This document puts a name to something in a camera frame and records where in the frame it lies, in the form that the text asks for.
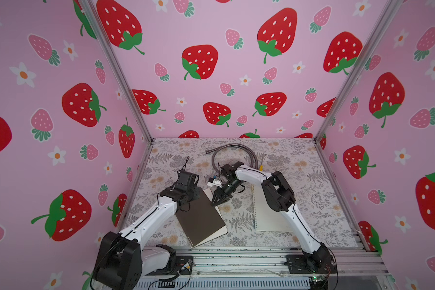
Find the dark grey spiral notebook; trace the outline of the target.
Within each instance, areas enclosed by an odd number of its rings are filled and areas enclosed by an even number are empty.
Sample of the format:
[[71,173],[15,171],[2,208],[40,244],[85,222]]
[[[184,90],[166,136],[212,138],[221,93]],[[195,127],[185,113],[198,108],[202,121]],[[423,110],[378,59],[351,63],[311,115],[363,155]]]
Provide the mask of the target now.
[[211,206],[213,193],[209,188],[192,201],[188,211],[178,210],[176,217],[192,248],[210,242],[228,233],[228,229],[217,207]]

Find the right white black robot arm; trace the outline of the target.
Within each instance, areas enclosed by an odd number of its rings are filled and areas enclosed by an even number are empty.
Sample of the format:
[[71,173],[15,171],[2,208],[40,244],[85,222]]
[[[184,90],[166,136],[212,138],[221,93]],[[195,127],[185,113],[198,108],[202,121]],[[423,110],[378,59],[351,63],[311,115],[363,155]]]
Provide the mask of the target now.
[[296,204],[294,191],[281,172],[275,171],[270,174],[237,162],[232,166],[224,165],[221,174],[227,179],[226,182],[223,182],[218,175],[208,180],[209,187],[216,187],[211,200],[213,207],[232,199],[238,187],[248,182],[255,190],[263,192],[267,206],[272,211],[280,213],[288,221],[307,261],[317,265],[331,257],[327,246],[311,233],[308,223]]

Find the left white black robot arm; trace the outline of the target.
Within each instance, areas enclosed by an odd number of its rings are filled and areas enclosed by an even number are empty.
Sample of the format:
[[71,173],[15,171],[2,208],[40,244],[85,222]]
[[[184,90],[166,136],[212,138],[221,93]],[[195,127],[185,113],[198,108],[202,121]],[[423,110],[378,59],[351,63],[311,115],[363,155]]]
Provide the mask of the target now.
[[158,273],[179,276],[176,251],[166,245],[144,250],[152,235],[183,205],[200,197],[199,176],[184,169],[178,179],[157,194],[156,203],[118,233],[107,233],[100,244],[91,281],[113,290],[132,290],[140,278]]

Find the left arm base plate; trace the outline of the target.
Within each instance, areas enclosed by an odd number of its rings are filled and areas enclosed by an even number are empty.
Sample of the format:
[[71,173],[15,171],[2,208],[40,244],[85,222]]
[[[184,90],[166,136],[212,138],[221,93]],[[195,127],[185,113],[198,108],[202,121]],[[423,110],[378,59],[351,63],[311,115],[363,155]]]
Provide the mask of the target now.
[[167,265],[163,269],[157,269],[148,273],[148,276],[174,276],[188,275],[193,269],[193,256],[176,256],[170,258]]

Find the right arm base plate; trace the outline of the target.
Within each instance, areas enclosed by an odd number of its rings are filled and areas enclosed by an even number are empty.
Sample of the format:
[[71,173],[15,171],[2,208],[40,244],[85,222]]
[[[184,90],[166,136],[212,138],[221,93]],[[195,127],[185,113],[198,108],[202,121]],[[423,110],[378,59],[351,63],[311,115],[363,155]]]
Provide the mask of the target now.
[[316,262],[312,257],[301,255],[287,255],[286,261],[283,263],[288,267],[290,274],[337,274],[338,268],[333,256],[328,255],[322,258],[320,262]]

